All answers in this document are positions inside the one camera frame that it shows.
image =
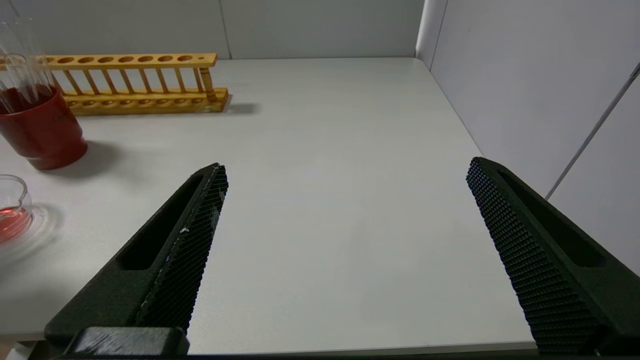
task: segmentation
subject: wooden test tube rack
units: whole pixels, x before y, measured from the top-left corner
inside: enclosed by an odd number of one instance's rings
[[[51,70],[60,70],[70,83],[73,91],[63,90],[54,71],[54,82],[63,92],[69,108],[75,115],[125,115],[157,113],[208,113],[223,111],[227,99],[227,88],[214,88],[209,68],[218,59],[215,53],[195,54],[123,54],[123,55],[48,55],[47,64]],[[197,88],[186,88],[180,69],[193,69]],[[126,70],[137,70],[145,88],[133,88]],[[151,74],[160,82],[161,88],[151,88],[145,69],[153,69]],[[173,69],[172,76],[179,88],[168,88],[162,69]],[[6,70],[0,63],[0,71]],[[71,70],[81,70],[90,89],[81,88]],[[107,88],[99,88],[94,80],[99,70]],[[113,82],[113,71],[117,70],[125,88],[117,88]]]

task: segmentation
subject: red liquid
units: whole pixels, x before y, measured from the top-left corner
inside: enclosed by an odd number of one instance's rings
[[[15,212],[15,208],[0,209],[0,243],[12,240],[22,235],[33,217],[24,208]]]
[[[86,141],[76,117],[60,91],[34,108],[18,113],[0,113],[0,134],[13,150],[39,170],[60,168],[73,163],[86,152]],[[16,89],[4,92],[17,108]]]

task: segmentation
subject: textured gripper pad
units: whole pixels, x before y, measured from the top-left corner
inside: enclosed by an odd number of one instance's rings
[[[187,332],[213,234],[227,194],[225,167],[213,173],[191,208],[157,281],[136,317],[136,326],[181,327]]]
[[[541,354],[635,354],[640,279],[498,163],[471,189]]]
[[[220,164],[191,175],[47,324],[46,339],[62,349],[87,327],[186,332],[227,187]]]

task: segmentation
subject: white table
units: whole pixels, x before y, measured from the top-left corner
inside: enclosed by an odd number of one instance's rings
[[[222,114],[80,119],[48,174],[0,142],[56,230],[0,268],[0,340],[50,318],[195,170],[230,187],[192,354],[533,348],[468,190],[479,151],[415,59],[219,61]]]

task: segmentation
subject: white wall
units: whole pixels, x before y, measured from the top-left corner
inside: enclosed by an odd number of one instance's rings
[[[215,52],[221,59],[230,58],[229,49],[238,59],[413,57],[423,4],[423,0],[13,1],[21,15],[36,20],[50,54]]]
[[[542,195],[640,58],[640,1],[449,0],[431,71],[482,153]]]
[[[13,0],[50,54],[218,53],[218,0]]]
[[[549,199],[638,275],[639,120],[636,80]]]
[[[413,57],[423,0],[222,0],[234,59]]]
[[[425,0],[422,22],[416,44],[415,57],[422,60],[431,69],[440,35],[440,26],[447,8],[447,0]]]

